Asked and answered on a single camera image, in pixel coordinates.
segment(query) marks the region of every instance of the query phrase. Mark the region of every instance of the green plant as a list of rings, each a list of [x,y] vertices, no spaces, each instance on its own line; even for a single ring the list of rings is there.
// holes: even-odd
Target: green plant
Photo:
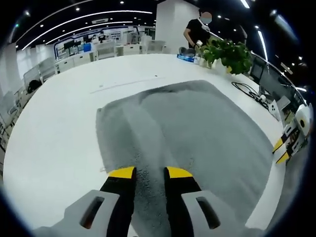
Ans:
[[[231,74],[248,72],[251,67],[250,52],[241,42],[234,44],[231,40],[213,39],[209,40],[206,46],[202,46],[200,52],[209,65],[213,64],[215,59],[221,59]]]

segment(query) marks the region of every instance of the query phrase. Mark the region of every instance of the black ceiling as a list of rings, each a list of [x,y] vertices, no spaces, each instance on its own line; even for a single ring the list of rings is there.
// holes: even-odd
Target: black ceiling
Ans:
[[[33,3],[28,8],[31,16],[22,15],[19,18],[19,27],[16,29],[12,41],[17,41],[29,28],[46,16],[75,3],[76,5],[54,14],[26,33],[17,42],[19,49],[24,47],[43,32],[51,29],[54,26],[57,26],[58,24],[76,17],[96,12],[111,10],[139,10],[153,12],[153,14],[111,13],[106,15],[86,17],[52,30],[45,36],[32,43],[31,46],[43,44],[43,40],[48,42],[49,40],[64,34],[62,32],[63,30],[65,30],[66,33],[86,27],[92,25],[92,20],[97,20],[104,17],[113,18],[113,20],[110,20],[110,22],[133,21],[133,25],[144,25],[146,22],[147,25],[153,26],[154,20],[156,19],[157,4],[163,0],[123,0],[124,4],[120,4],[121,0],[90,0],[80,3],[81,1],[82,0],[33,1]],[[210,29],[223,38],[229,38],[233,41],[241,40],[243,34],[240,26],[242,26],[248,34],[247,46],[257,54],[264,56],[258,32],[254,28],[255,25],[258,25],[266,41],[269,61],[275,64],[279,64],[279,61],[282,61],[286,65],[290,66],[293,71],[296,70],[295,67],[298,65],[298,63],[300,63],[298,56],[302,55],[301,49],[298,45],[292,42],[288,35],[285,34],[284,31],[282,31],[280,27],[274,22],[273,18],[270,17],[270,12],[273,9],[276,9],[277,12],[281,14],[290,24],[290,26],[292,26],[294,31],[300,35],[300,30],[302,29],[302,25],[305,24],[304,21],[306,20],[306,18],[303,16],[304,11],[302,4],[293,5],[287,0],[246,0],[250,6],[250,9],[246,9],[241,3],[241,0],[187,1],[195,4],[198,7],[207,7],[211,10],[211,13],[213,14],[213,22],[209,25]]]

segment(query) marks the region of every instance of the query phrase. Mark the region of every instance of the office desk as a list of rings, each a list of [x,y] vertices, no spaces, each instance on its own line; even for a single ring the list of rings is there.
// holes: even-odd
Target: office desk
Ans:
[[[17,213],[31,228],[52,226],[63,218],[67,206],[104,184],[107,174],[95,132],[98,108],[151,88],[201,79],[243,109],[272,144],[278,140],[282,125],[234,88],[231,79],[175,55],[130,55],[84,64],[40,87],[13,129],[4,160],[4,186]],[[233,79],[258,90],[244,75]],[[249,219],[253,227],[264,228],[272,218],[284,172],[285,166],[272,166],[264,200],[256,207],[259,214]]]

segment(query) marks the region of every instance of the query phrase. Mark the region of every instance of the face mask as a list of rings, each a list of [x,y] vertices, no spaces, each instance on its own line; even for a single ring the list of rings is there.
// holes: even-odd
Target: face mask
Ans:
[[[204,24],[209,24],[212,22],[212,18],[204,18],[204,17],[201,17],[201,22],[203,22]]]

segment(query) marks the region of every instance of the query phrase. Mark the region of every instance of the black shirt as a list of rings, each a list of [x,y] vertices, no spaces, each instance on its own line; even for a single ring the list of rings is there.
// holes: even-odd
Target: black shirt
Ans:
[[[187,29],[191,30],[189,36],[194,43],[197,43],[197,41],[200,40],[203,45],[205,45],[207,43],[207,40],[210,38],[209,32],[202,29],[202,24],[197,19],[189,21]]]

